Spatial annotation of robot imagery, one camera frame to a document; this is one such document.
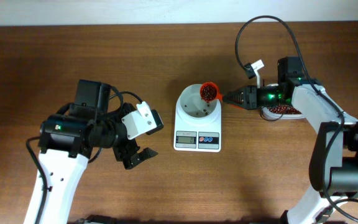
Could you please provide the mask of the orange measuring scoop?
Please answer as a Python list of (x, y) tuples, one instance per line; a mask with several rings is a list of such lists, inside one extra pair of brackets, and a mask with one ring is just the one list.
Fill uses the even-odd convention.
[[(223, 102), (223, 96), (224, 95), (225, 94), (222, 94), (220, 92), (219, 87), (217, 86), (217, 84), (215, 84), (213, 82), (203, 83), (201, 88), (200, 88), (201, 99), (204, 100), (207, 103), (212, 102), (214, 100), (219, 100), (219, 101)], [(244, 109), (244, 100), (227, 100), (227, 101), (232, 101), (234, 103), (242, 105), (242, 107)]]

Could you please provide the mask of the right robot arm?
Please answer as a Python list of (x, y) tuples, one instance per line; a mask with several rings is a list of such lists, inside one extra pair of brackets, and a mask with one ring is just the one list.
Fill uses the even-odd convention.
[(333, 102), (307, 74), (300, 57), (278, 61), (276, 85), (248, 85), (224, 95), (223, 102), (246, 110), (288, 105), (317, 133), (309, 165), (311, 185), (280, 223), (324, 223), (334, 212), (358, 223), (341, 209), (347, 202), (358, 203), (358, 119)]

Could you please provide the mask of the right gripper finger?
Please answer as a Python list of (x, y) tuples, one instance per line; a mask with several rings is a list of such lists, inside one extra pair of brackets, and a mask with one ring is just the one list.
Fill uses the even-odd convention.
[(235, 108), (238, 108), (238, 109), (243, 109), (242, 105), (239, 105), (239, 104), (234, 103), (232, 101), (223, 100), (223, 103), (226, 103), (226, 104), (228, 104), (230, 106), (233, 106)]
[(244, 88), (227, 92), (223, 96), (223, 100), (244, 100)]

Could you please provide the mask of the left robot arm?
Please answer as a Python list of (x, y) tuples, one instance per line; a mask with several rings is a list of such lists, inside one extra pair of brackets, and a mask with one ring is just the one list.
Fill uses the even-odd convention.
[(75, 100), (62, 106), (41, 125), (34, 139), (40, 152), (26, 148), (37, 167), (37, 178), (25, 223), (66, 223), (78, 183), (97, 155), (94, 148), (112, 149), (126, 170), (157, 155), (141, 149), (135, 139), (163, 128), (156, 110), (143, 100), (124, 102), (122, 92), (107, 83), (80, 80)]

